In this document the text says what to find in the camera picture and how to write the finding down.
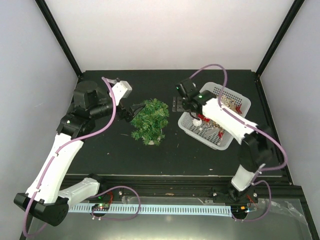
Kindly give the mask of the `small green christmas tree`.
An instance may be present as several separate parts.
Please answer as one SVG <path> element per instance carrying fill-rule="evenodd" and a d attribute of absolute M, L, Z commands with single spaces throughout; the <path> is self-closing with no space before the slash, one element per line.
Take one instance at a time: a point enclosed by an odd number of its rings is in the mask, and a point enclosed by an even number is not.
<path fill-rule="evenodd" d="M 146 146 L 158 146 L 165 138 L 163 128 L 169 123 L 169 106 L 156 98 L 144 100 L 142 103 L 145 107 L 131 121 L 135 127 L 131 136 L 136 141 L 142 139 Z"/>

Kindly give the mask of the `white perforated plastic basket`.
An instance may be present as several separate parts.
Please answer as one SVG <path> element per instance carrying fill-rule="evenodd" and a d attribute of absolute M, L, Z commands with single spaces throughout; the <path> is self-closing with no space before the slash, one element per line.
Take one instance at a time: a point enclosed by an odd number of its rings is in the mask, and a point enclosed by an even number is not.
<path fill-rule="evenodd" d="M 251 107 L 251 101 L 242 94 L 229 88 L 224 88 L 221 96 L 221 102 L 236 112 L 235 107 L 242 104 L 241 117 L 245 117 Z M 224 129 L 220 129 L 213 121 L 201 117 L 202 125 L 196 127 L 193 125 L 193 117 L 184 112 L 178 120 L 178 126 L 189 136 L 200 141 L 214 150 L 226 150 L 234 137 Z"/>

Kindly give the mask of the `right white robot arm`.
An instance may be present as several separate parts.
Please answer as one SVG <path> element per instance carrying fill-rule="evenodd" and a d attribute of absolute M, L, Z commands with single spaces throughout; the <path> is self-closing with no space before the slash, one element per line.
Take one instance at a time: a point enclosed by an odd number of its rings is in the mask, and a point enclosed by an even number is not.
<path fill-rule="evenodd" d="M 254 184 L 266 163 L 273 157 L 271 141 L 264 135 L 268 126 L 259 126 L 242 117 L 222 102 L 223 86 L 219 92 L 208 88 L 199 90 L 190 78 L 175 85 L 183 112 L 196 113 L 215 122 L 240 145 L 237 154 L 239 166 L 227 189 L 228 198 L 240 201 Z"/>

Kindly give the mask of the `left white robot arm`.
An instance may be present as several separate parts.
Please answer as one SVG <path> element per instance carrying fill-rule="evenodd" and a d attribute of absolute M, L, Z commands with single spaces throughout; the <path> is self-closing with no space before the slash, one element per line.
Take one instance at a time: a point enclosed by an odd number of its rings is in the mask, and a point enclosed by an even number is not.
<path fill-rule="evenodd" d="M 60 120 L 52 148 L 38 176 L 24 193 L 17 193 L 14 203 L 25 212 L 51 226 L 59 225 L 69 209 L 88 199 L 103 199 L 108 192 L 102 179 L 94 174 L 61 190 L 63 179 L 85 140 L 106 131 L 116 116 L 127 122 L 144 108 L 143 104 L 126 109 L 121 100 L 132 87 L 127 81 L 102 78 L 107 89 L 96 82 L 78 83 L 68 113 Z"/>

